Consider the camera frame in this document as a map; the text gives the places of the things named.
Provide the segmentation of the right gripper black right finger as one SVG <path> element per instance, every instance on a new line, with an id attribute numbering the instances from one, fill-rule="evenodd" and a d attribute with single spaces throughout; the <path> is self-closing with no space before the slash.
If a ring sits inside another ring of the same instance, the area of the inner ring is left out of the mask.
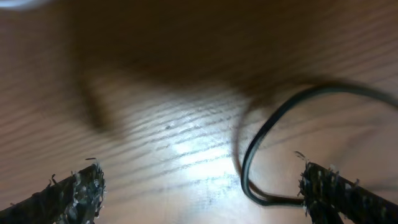
<path id="1" fill-rule="evenodd" d="M 397 224 L 397 204 L 392 203 L 351 182 L 338 171 L 310 162 L 301 152 L 296 156 L 305 161 L 299 180 L 303 199 L 295 204 L 305 209 L 313 223 L 342 223 L 340 215 L 353 223 Z"/>

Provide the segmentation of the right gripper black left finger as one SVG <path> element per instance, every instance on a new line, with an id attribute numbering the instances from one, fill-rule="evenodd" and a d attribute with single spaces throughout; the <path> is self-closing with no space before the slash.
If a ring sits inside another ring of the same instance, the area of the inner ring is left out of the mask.
<path id="1" fill-rule="evenodd" d="M 94 223 L 99 217 L 106 181 L 99 161 L 69 177 L 50 183 L 40 192 L 1 210 L 1 224 Z"/>

